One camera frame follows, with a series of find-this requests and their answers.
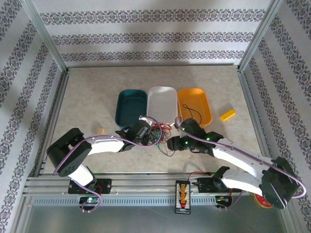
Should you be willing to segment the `teal plastic bin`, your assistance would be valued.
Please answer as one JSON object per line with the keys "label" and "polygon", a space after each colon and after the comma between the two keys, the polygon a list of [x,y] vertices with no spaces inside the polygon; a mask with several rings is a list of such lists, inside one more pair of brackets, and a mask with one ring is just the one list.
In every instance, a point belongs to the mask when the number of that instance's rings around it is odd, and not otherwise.
{"label": "teal plastic bin", "polygon": [[147,111],[147,93],[138,89],[127,89],[119,93],[115,123],[120,127],[132,127],[138,122],[140,116]]}

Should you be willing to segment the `white plastic bin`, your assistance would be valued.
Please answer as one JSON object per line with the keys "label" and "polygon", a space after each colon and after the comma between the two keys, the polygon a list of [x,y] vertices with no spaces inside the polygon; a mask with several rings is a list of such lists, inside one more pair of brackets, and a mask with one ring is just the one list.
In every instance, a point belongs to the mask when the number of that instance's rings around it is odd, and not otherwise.
{"label": "white plastic bin", "polygon": [[147,116],[173,125],[178,116],[177,91],[169,86],[154,86],[148,91]]}

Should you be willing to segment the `orange plastic bin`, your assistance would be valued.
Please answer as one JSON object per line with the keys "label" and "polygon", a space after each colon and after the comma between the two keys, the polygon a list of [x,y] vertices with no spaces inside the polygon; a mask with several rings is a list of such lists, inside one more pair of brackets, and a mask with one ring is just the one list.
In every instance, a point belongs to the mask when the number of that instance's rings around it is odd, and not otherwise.
{"label": "orange plastic bin", "polygon": [[204,90],[184,88],[177,92],[179,115],[182,120],[193,118],[201,128],[212,122],[212,114]]}

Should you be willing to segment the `yellow block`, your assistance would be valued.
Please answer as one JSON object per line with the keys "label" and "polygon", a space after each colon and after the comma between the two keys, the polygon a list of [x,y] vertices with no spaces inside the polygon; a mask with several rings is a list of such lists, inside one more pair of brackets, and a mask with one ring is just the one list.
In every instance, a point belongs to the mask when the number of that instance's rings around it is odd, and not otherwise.
{"label": "yellow block", "polygon": [[235,109],[230,109],[227,112],[225,112],[224,114],[222,114],[220,116],[220,119],[222,121],[226,121],[226,120],[230,119],[231,117],[233,117],[235,114],[236,114]]}

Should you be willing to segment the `black power distribution board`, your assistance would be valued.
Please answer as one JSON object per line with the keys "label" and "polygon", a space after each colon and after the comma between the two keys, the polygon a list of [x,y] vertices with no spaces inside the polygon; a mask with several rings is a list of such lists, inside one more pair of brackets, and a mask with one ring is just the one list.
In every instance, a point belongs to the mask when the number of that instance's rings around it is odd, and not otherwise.
{"label": "black power distribution board", "polygon": [[190,215],[190,182],[175,182],[175,213]]}

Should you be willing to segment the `small right controller board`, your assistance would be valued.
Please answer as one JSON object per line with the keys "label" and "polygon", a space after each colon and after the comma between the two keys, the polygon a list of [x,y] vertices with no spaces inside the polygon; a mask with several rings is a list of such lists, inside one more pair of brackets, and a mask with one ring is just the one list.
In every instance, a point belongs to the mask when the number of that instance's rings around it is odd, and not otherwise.
{"label": "small right controller board", "polygon": [[217,206],[220,206],[222,208],[229,207],[232,203],[232,197],[231,196],[216,196],[216,203],[217,203]]}

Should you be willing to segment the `small controller board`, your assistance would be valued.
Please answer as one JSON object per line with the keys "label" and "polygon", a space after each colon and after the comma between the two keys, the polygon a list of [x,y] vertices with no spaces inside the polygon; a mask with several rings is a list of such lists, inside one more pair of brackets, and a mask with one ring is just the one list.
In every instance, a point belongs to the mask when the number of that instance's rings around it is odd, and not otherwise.
{"label": "small controller board", "polygon": [[98,197],[80,197],[80,199],[79,199],[79,204],[83,204],[83,203],[98,204],[99,202],[100,201],[99,201]]}
{"label": "small controller board", "polygon": [[217,206],[220,206],[222,208],[229,207],[232,203],[232,197],[231,196],[216,196],[216,203],[217,203]]}

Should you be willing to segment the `small left controller board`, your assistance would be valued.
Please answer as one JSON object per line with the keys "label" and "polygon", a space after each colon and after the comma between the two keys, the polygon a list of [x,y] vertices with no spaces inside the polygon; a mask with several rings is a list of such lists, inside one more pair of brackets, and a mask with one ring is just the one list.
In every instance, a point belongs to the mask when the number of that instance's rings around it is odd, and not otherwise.
{"label": "small left controller board", "polygon": [[99,202],[100,201],[99,201],[98,197],[80,197],[80,199],[79,199],[79,204],[83,204],[83,203],[98,204]]}

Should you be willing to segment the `red round disc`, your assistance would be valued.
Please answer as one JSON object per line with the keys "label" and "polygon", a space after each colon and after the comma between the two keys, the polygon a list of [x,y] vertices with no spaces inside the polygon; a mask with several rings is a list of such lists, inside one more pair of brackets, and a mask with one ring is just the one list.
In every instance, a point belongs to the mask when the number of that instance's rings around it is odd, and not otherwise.
{"label": "red round disc", "polygon": [[258,194],[254,194],[254,200],[255,202],[261,207],[261,208],[273,208],[273,205],[270,204],[264,197],[258,195]]}

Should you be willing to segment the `aluminium frame rail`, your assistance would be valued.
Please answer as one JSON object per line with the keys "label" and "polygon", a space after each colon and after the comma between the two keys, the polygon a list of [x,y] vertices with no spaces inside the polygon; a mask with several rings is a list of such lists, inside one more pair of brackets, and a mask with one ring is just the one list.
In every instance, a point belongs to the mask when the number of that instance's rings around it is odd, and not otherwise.
{"label": "aluminium frame rail", "polygon": [[[97,173],[98,179],[111,179],[111,196],[172,196],[175,181],[195,182],[203,174],[186,173]],[[44,174],[27,178],[22,194],[24,196],[67,196],[69,177]]]}

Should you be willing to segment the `aluminium frame post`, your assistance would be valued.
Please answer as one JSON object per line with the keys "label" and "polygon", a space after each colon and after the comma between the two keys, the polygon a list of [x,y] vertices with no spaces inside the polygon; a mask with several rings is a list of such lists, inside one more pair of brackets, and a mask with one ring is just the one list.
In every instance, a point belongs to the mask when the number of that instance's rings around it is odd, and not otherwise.
{"label": "aluminium frame post", "polygon": [[260,41],[263,39],[266,31],[269,28],[269,25],[271,24],[275,15],[278,13],[283,2],[284,0],[271,0],[262,21],[258,25],[258,28],[256,29],[254,36],[243,55],[243,58],[237,66],[237,71],[239,73],[245,70],[247,64],[255,53]]}
{"label": "aluminium frame post", "polygon": [[64,59],[62,58],[55,42],[52,39],[52,36],[48,32],[39,12],[35,8],[32,0],[20,0],[22,7],[25,9],[27,15],[29,16],[30,20],[34,24],[37,32],[39,33],[41,39],[49,49],[53,59],[56,61],[58,67],[64,71],[68,71],[68,67],[65,64]]}

